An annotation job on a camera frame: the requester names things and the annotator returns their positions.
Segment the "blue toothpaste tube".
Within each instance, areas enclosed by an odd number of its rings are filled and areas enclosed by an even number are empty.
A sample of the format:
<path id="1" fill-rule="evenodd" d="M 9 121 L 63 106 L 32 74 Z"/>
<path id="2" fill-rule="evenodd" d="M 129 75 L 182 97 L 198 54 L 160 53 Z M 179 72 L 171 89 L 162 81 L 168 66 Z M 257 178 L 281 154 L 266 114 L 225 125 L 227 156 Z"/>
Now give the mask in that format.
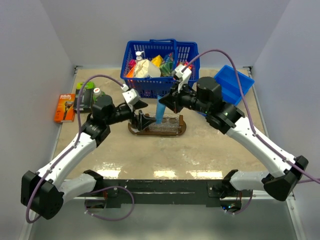
<path id="1" fill-rule="evenodd" d="M 163 105 L 162 103 L 160 103 L 161 98 L 162 97 L 160 95 L 157 96 L 156 113 L 155 113 L 155 120 L 156 120 L 155 123 L 156 124 L 162 123 L 165 109 L 166 109 L 166 106 Z"/>

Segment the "clear acrylic toothbrush holder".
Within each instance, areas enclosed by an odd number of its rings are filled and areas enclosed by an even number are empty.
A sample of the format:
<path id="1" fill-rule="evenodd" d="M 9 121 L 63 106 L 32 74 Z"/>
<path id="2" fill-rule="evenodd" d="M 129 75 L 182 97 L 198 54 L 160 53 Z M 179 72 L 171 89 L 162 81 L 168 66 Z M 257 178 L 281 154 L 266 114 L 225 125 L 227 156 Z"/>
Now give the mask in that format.
<path id="1" fill-rule="evenodd" d="M 161 123 L 153 122 L 144 130 L 149 132 L 178 134 L 181 131 L 182 126 L 183 124 L 180 123 L 180 115 L 164 114 Z"/>

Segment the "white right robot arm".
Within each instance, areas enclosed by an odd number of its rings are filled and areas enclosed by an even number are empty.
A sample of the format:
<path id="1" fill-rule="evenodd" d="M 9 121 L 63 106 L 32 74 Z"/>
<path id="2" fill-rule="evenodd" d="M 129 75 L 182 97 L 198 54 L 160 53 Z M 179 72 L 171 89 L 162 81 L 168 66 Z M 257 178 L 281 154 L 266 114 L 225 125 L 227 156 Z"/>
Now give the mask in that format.
<path id="1" fill-rule="evenodd" d="M 174 84 L 159 102 L 179 113 L 183 108 L 203 113 L 211 127 L 234 139 L 253 154 L 266 171 L 231 170 L 222 180 L 222 198 L 239 191 L 265 191 L 278 201 L 285 201 L 308 166 L 304 156 L 294 156 L 281 149 L 255 126 L 235 105 L 223 100 L 222 87 L 212 77 L 202 77 L 196 90 Z"/>

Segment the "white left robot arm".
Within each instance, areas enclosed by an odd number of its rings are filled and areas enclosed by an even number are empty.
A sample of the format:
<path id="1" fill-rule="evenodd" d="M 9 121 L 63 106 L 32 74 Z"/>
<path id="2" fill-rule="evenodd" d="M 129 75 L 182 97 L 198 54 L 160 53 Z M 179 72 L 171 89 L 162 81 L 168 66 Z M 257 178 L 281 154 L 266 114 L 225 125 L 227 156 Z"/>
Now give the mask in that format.
<path id="1" fill-rule="evenodd" d="M 147 106 L 138 97 L 128 98 L 125 103 L 115 106 L 111 96 L 99 96 L 71 143 L 37 172 L 29 170 L 22 176 L 20 196 L 21 203 L 26 206 L 26 221 L 33 222 L 30 211 L 49 220 L 63 204 L 79 195 L 99 196 L 104 190 L 104 180 L 97 172 L 86 170 L 70 181 L 66 181 L 66 177 L 107 138 L 111 125 L 129 121 L 135 130 L 141 131 L 154 123 L 154 118 L 142 112 Z"/>

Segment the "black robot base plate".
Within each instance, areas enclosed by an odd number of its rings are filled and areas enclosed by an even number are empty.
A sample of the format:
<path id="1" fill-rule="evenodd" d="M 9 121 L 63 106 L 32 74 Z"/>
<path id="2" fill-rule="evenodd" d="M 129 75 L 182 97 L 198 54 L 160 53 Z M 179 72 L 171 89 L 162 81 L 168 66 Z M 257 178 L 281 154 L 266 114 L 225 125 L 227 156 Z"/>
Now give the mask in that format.
<path id="1" fill-rule="evenodd" d="M 104 179 L 98 189 L 107 190 L 106 206 L 119 208 L 122 204 L 131 204 L 130 195 L 119 187 L 128 189 L 136 205 L 205 205 L 219 208 L 221 198 L 231 204 L 236 197 L 249 197 L 250 191 L 223 190 L 221 179 Z"/>

